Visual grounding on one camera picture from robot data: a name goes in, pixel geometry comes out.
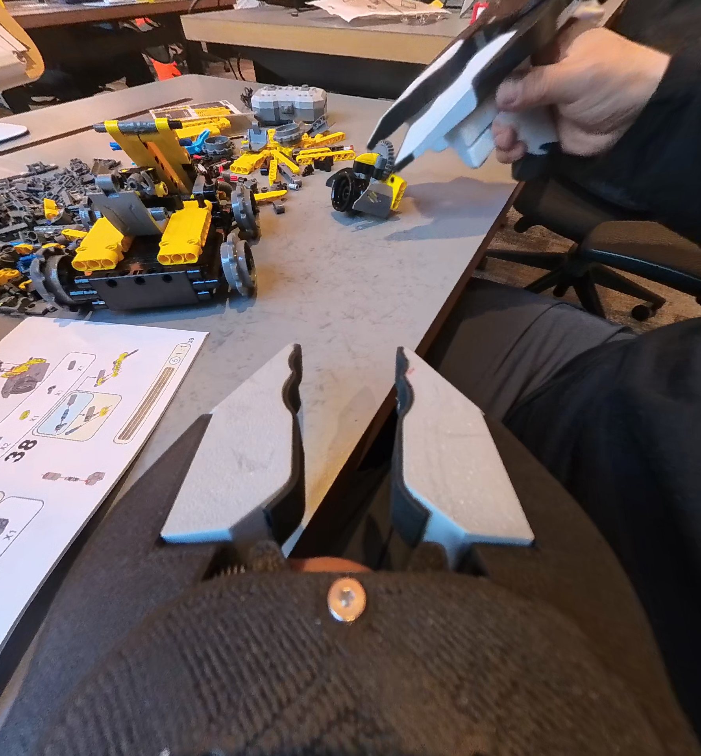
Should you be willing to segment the pile of loose building bricks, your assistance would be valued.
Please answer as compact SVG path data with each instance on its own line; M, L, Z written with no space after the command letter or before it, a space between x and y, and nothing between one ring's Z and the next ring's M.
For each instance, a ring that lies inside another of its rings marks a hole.
M267 129L242 115L221 119L220 127L234 146L221 172L232 185L246 184L254 193L296 191L314 169L328 171L336 161L355 157L352 149L344 148L345 134L331 131L325 116L310 125L292 121ZM111 141L110 147L120 151ZM94 190L92 170L130 167L129 158L120 152L119 160L96 158L91 165L78 158L65 167L31 163L23 173L0 178L0 313L101 309L51 308L30 288L26 276L42 244L71 241L74 229L83 233L79 207Z

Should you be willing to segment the yellow black printed leaflet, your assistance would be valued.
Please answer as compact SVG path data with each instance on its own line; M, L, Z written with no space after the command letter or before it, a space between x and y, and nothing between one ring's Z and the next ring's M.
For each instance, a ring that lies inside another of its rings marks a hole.
M148 115L152 119L191 122L195 119L228 118L242 115L242 112L228 100L213 100L198 104L177 104L150 109Z

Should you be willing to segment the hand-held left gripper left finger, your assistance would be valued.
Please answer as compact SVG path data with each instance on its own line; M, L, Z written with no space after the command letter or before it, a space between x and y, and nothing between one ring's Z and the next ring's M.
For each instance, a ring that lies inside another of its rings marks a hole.
M301 347L289 344L211 411L162 527L166 543L290 540L306 505L301 378Z

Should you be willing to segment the person's grey trousers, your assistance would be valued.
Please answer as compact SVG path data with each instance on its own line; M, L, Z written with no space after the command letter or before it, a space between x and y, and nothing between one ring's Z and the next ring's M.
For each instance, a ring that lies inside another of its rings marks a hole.
M565 302L471 278L425 360L501 420L580 354L634 337L627 327Z

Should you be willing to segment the person's right forearm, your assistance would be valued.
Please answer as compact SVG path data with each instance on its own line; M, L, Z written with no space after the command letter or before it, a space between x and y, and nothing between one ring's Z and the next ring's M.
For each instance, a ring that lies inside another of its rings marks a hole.
M553 172L701 247L701 2L627 2L611 31L670 55L667 71L609 150L560 149Z

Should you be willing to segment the person's black top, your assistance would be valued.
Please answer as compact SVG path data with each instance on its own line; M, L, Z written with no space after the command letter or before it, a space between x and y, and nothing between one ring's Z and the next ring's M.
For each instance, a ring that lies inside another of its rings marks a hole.
M505 425L616 552L701 742L701 317L631 335L576 311L538 346Z

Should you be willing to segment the black office chair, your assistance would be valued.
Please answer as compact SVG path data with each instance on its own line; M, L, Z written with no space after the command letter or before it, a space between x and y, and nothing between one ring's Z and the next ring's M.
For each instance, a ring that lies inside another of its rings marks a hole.
M624 276L633 274L693 297L701 305L701 249L666 227L552 177L525 182L516 195L516 232L542 226L574 242L564 253L489 250L486 257L545 270L525 286L557 298L573 289L580 305L606 317L597 286L637 298L631 316L644 322L665 298Z

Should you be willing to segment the white instruction booklet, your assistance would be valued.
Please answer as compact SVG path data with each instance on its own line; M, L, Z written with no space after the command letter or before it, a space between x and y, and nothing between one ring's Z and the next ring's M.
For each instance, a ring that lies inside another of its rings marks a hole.
M0 341L0 655L206 338L32 318Z

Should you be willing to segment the small yellow brick wheel assembly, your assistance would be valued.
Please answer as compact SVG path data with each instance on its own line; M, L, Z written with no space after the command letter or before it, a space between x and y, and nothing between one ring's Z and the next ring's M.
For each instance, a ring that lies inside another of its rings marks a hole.
M383 139L372 152L356 156L351 167L330 176L326 186L331 189L334 210L387 219L400 207L408 185L404 178L393 173L394 163L394 146Z

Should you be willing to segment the grey battery box brick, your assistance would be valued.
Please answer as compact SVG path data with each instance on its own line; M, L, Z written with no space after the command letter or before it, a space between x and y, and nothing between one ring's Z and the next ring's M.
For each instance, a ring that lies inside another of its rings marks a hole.
M251 111L267 127L312 124L327 111L327 92L309 85L264 85L251 95Z

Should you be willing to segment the grey background desk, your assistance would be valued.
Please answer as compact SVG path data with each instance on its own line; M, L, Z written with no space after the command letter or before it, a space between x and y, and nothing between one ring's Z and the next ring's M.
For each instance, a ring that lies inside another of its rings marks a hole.
M450 14L423 25L353 26L324 11L293 16L277 6L185 14L181 21L190 41L420 64L430 63L469 24L466 17Z

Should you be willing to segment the white paper sheets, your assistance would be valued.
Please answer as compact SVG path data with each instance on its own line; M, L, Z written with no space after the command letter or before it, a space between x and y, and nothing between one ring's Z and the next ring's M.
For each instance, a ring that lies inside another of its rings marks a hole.
M418 1L309 1L307 5L351 25L427 25L450 15L437 3Z

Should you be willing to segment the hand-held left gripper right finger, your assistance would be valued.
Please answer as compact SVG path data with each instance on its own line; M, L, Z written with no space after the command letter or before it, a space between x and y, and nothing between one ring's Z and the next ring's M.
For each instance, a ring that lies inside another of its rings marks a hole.
M391 518L406 545L440 545L452 569L475 543L532 546L483 411L402 346L395 386Z

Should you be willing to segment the person's right hand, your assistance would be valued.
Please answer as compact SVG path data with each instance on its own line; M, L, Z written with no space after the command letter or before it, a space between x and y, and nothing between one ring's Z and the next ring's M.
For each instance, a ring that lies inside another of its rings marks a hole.
M553 108L560 148L572 156L598 156L631 127L663 79L670 55L604 28L567 29L536 65L501 83L492 124L497 160L515 163L527 146L506 113Z

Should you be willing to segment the background office desk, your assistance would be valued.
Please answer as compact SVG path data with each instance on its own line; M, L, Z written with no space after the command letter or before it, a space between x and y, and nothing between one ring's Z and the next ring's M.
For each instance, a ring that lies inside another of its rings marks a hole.
M27 31L139 18L148 18L163 26L181 27L182 16L229 10L234 4L233 1L4 2L6 10Z

